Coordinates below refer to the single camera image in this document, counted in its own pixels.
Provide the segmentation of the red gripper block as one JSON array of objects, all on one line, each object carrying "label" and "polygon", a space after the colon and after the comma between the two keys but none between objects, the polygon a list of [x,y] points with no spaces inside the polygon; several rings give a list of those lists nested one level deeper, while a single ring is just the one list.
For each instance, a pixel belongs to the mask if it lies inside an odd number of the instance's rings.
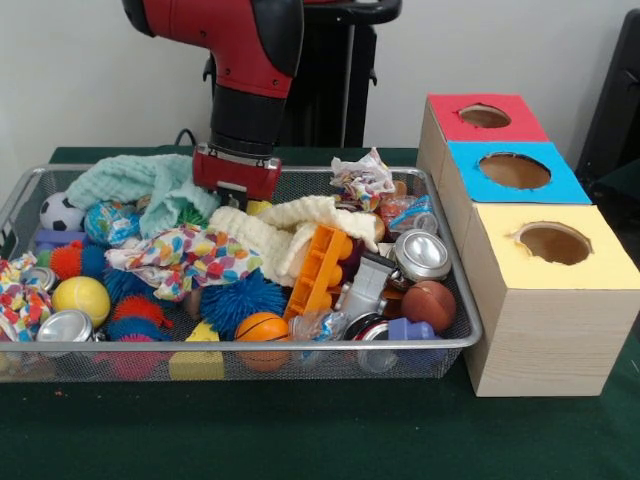
[{"label": "red gripper block", "polygon": [[210,143],[198,144],[192,160],[194,184],[216,191],[219,187],[236,190],[221,193],[222,206],[245,210],[247,197],[270,201],[281,175],[282,163],[278,158],[249,158],[222,152]]}]

